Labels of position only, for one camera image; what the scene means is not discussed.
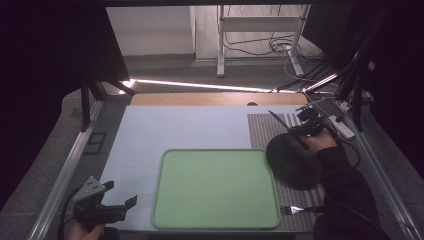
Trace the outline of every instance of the light strip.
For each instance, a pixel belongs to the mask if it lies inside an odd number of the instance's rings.
[[[264,89],[264,88],[248,88],[248,87],[223,86],[223,85],[198,84],[198,83],[181,83],[181,82],[156,81],[156,80],[144,80],[144,79],[143,80],[131,79],[131,81],[136,81],[140,83],[150,83],[150,84],[162,84],[162,85],[196,87],[196,88],[212,88],[212,89],[235,90],[235,91],[245,91],[245,92],[273,92],[273,90],[271,89]],[[280,92],[293,93],[294,91],[280,91]]]
[[[133,80],[133,79],[130,79],[129,81],[124,81],[124,82],[122,82],[122,84],[124,84],[125,86],[127,86],[127,87],[132,87],[132,85],[134,84],[134,82],[135,82],[135,80]],[[125,92],[124,91],[119,91],[119,94],[124,94]]]

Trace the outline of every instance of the cable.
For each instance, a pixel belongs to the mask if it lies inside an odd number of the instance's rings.
[[[228,11],[227,11],[227,15],[228,16],[230,15],[231,7],[232,7],[232,5],[230,5],[229,8],[228,8]],[[278,9],[278,16],[280,14],[280,10],[281,10],[281,5],[280,5],[280,7]],[[272,12],[272,6],[271,6],[271,10],[270,10],[270,12],[268,13],[267,16],[269,16],[271,14],[271,12]],[[219,24],[218,24],[218,19],[219,19],[219,16],[218,16],[218,6],[217,6],[217,11],[216,11],[216,16],[217,16],[218,33],[220,33]],[[228,41],[228,37],[227,37],[227,33],[226,32],[224,32],[224,36],[225,36],[225,41],[228,44],[230,44],[230,45],[269,40],[268,45],[270,46],[271,51],[265,52],[265,53],[252,53],[252,52],[246,51],[244,49],[229,47],[225,43],[223,43],[224,47],[227,48],[227,49],[229,49],[229,50],[244,52],[244,53],[247,53],[247,54],[250,54],[250,55],[254,55],[254,56],[264,56],[264,55],[269,55],[269,54],[275,53],[275,52],[276,53],[285,53],[285,52],[287,52],[286,48],[283,48],[283,50],[278,50],[278,48],[280,48],[281,46],[285,46],[285,45],[291,46],[291,43],[290,43],[291,40],[290,39],[287,39],[287,38],[293,37],[294,35],[274,37],[274,32],[273,32],[270,38],[253,39],[253,40],[246,40],[246,41],[239,41],[239,42],[230,42],[230,41]],[[275,41],[286,41],[286,42],[273,44]]]
[[[59,222],[59,226],[57,230],[58,240],[65,239],[65,224],[69,222],[69,220],[65,222],[66,209],[68,208],[69,202],[71,201],[72,197],[82,188],[82,186],[83,185],[72,190],[71,193],[69,193],[68,197],[66,198],[65,203],[63,204],[62,213],[60,215],[60,222]]]
[[[340,140],[343,144],[348,145],[350,148],[352,148],[352,149],[355,151],[356,156],[357,156],[357,160],[356,160],[356,163],[355,163],[352,167],[357,168],[357,167],[359,166],[359,164],[361,164],[361,155],[359,154],[358,149],[356,149],[356,148],[355,148],[355,146],[353,146],[353,144],[351,144],[351,143],[349,143],[349,142],[347,142],[347,141],[345,141],[345,140],[341,140],[341,139],[339,139],[339,140]]]
[[[361,219],[364,222],[368,223],[372,228],[374,228],[375,230],[377,230],[377,232],[383,237],[383,239],[390,240],[390,237],[387,235],[387,233],[380,226],[378,226],[377,224],[373,223],[371,221],[371,219],[369,219],[368,217],[366,217],[362,213],[357,212],[356,210],[352,209],[351,207],[347,206],[346,204],[341,203],[341,202],[335,200],[334,198],[330,197],[330,195],[328,195],[328,194],[326,194],[326,197],[327,197],[328,200],[330,200],[333,203],[339,205],[340,207],[346,209],[347,211],[349,211],[353,215],[357,216],[359,219]]]

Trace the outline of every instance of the green mat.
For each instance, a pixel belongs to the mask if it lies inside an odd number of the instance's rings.
[[[169,150],[153,224],[161,228],[272,228],[280,222],[262,149]]]

